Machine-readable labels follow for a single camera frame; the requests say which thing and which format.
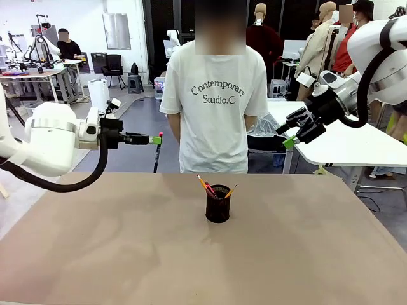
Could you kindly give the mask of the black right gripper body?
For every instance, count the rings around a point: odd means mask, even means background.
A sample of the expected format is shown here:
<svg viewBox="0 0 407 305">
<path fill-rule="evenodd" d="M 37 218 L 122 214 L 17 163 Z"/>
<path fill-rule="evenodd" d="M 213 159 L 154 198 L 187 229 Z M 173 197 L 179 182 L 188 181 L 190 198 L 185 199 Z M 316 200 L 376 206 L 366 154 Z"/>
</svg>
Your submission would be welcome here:
<svg viewBox="0 0 407 305">
<path fill-rule="evenodd" d="M 312 117 L 324 125 L 330 125 L 345 115 L 335 93 L 323 93 L 317 97 L 310 95 L 305 99 L 305 105 Z"/>
</svg>

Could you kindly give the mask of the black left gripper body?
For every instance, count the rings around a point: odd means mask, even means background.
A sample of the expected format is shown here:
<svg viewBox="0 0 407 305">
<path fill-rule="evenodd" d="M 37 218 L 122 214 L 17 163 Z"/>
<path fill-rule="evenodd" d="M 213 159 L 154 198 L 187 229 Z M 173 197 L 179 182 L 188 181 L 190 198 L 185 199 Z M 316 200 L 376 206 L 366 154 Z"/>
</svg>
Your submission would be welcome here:
<svg viewBox="0 0 407 305">
<path fill-rule="evenodd" d="M 106 138 L 108 149 L 117 149 L 122 140 L 123 121 L 119 119 L 101 118 L 100 133 Z"/>
</svg>

